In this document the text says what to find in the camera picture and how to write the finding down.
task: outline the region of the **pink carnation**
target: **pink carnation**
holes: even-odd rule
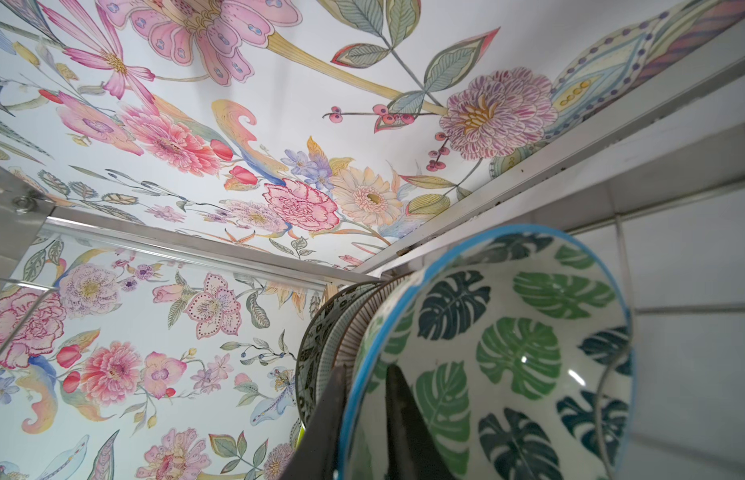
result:
[[[316,232],[329,230],[340,223],[335,215],[338,206],[324,193],[308,185],[284,179],[285,186],[266,184],[263,198],[282,220]]]

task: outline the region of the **green leaf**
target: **green leaf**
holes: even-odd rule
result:
[[[239,434],[239,438],[236,439],[236,451],[239,452],[239,456],[243,456],[244,452],[247,451],[247,440],[244,438],[244,432]]]
[[[36,254],[26,260],[25,266],[23,266],[23,280],[27,282],[33,282],[41,274],[41,269],[44,266],[44,259],[47,256],[45,249],[40,250]]]
[[[131,195],[106,194],[100,199],[103,200],[104,202],[109,202],[109,204],[115,204],[115,205],[137,204],[137,197],[133,197]]]
[[[418,336],[450,340],[476,323],[487,310],[490,287],[471,287],[484,277],[475,270],[455,272],[437,282],[426,295],[418,318]]]
[[[543,428],[524,413],[504,408],[506,432],[494,414],[479,420],[479,443],[502,478],[562,480],[559,457]]]
[[[86,185],[82,182],[68,182],[68,186],[71,187],[71,191],[79,195],[82,198],[95,198],[98,197],[98,192],[94,188]]]
[[[253,292],[250,294],[250,296],[247,297],[247,301],[244,302],[244,306],[247,308],[247,311],[250,312],[252,324],[255,326],[255,328],[266,329],[271,326],[271,321],[269,320],[269,316],[266,314],[266,311],[263,309],[263,307],[258,305],[257,300],[258,293]]]
[[[236,468],[236,466],[238,466],[238,465],[239,465],[239,462],[241,462],[241,461],[242,461],[242,460],[241,460],[240,458],[234,458],[234,459],[233,459],[233,460],[232,460],[231,462],[228,462],[228,463],[227,463],[227,464],[226,464],[226,465],[225,465],[225,466],[224,466],[224,467],[223,467],[223,468],[222,468],[222,469],[220,470],[220,473],[221,473],[221,474],[224,474],[224,473],[228,473],[228,472],[231,472],[231,471],[232,471],[232,470],[233,470],[234,468]]]
[[[40,170],[38,176],[41,181],[45,182],[47,186],[57,191],[58,193],[65,196],[68,196],[68,194],[71,193],[71,189],[68,188],[68,185],[66,185],[66,183],[63,182],[60,178],[52,175],[50,172],[46,170]]]
[[[434,439],[439,455],[455,475],[464,475],[469,464],[469,447],[453,450],[444,439],[465,443],[469,440],[469,390],[463,362],[444,363],[416,379],[415,397],[423,421]]]
[[[266,448],[269,446],[268,439],[263,442],[260,447],[255,451],[255,453],[252,455],[252,464],[254,466],[259,466],[263,460],[266,458]]]
[[[410,200],[407,215],[438,215],[450,207],[450,199],[440,194],[426,194]]]
[[[383,0],[319,0],[319,3],[349,27],[382,36]]]
[[[425,69],[425,91],[441,91],[458,84],[471,72],[498,30],[467,38],[437,53]]]
[[[477,254],[461,258],[460,265],[498,264],[507,260],[521,260],[530,256],[533,249],[540,252],[553,242],[550,236],[539,234],[509,234],[499,236]]]
[[[537,311],[556,319],[589,318],[591,313],[583,305],[603,308],[615,300],[615,292],[606,283],[575,275],[520,272],[514,277],[514,292]]]
[[[396,47],[416,29],[420,19],[419,0],[386,0],[386,18],[391,44]]]
[[[562,245],[557,250],[557,254],[554,256],[559,263],[564,266],[571,266],[578,270],[586,270],[591,265],[594,265],[596,261],[593,256],[587,254],[579,248],[570,248],[567,245]]]
[[[597,432],[594,426],[596,395],[588,390],[581,390],[581,396],[589,403],[590,410],[582,408],[572,397],[567,396],[557,402],[557,413],[570,435],[576,439],[580,437],[581,444],[599,458]],[[610,463],[615,465],[615,455],[628,422],[628,405],[607,396],[605,399],[609,402],[602,402],[602,428],[605,432],[608,458]]]
[[[485,329],[476,346],[476,361],[495,384],[509,370],[512,391],[531,400],[551,393],[561,369],[559,342],[550,326],[507,316]]]
[[[331,63],[350,68],[367,68],[386,58],[389,50],[370,43],[355,43],[341,48]]]
[[[434,189],[455,186],[455,184],[450,180],[445,180],[444,178],[432,175],[399,175],[399,177],[402,178],[402,180],[405,180],[408,184],[421,188]]]
[[[293,252],[289,247],[284,246],[282,244],[278,244],[276,241],[274,241],[273,238],[270,238],[269,241],[271,242],[272,245],[276,247],[277,250],[281,250],[282,252],[288,255],[295,255],[295,252]]]
[[[406,91],[389,102],[389,113],[417,114],[423,106],[424,91]]]
[[[55,265],[60,265],[60,254],[63,253],[63,242],[57,239],[48,248],[48,258]]]
[[[211,433],[210,446],[213,447],[213,452],[218,456],[224,458],[239,456],[236,453],[236,441],[230,435],[214,435]]]
[[[595,362],[608,365],[615,355],[626,347],[628,343],[628,331],[626,326],[618,326],[613,329],[601,330],[592,333],[578,348]],[[626,361],[615,367],[615,371],[622,375],[631,375],[631,356]]]

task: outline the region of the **metal frame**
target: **metal frame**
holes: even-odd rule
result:
[[[744,74],[745,19],[354,270],[375,270]]]

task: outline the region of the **wall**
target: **wall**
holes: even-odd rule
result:
[[[745,302],[745,190],[625,222],[636,305]],[[620,280],[615,229],[579,239]],[[745,313],[637,317],[620,480],[745,478]]]
[[[300,427],[295,355],[320,293],[65,234],[40,237],[14,275],[60,293],[0,358],[0,473],[279,475]],[[36,295],[5,292],[0,344]]]

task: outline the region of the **monstera leaf pattern bowl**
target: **monstera leaf pattern bowl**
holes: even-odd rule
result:
[[[456,478],[605,477],[595,396],[627,342],[611,274],[576,239],[543,226],[491,230],[413,274],[370,322],[339,439],[341,478],[388,471],[386,371],[396,362]],[[632,403],[631,360],[605,388],[617,465]]]

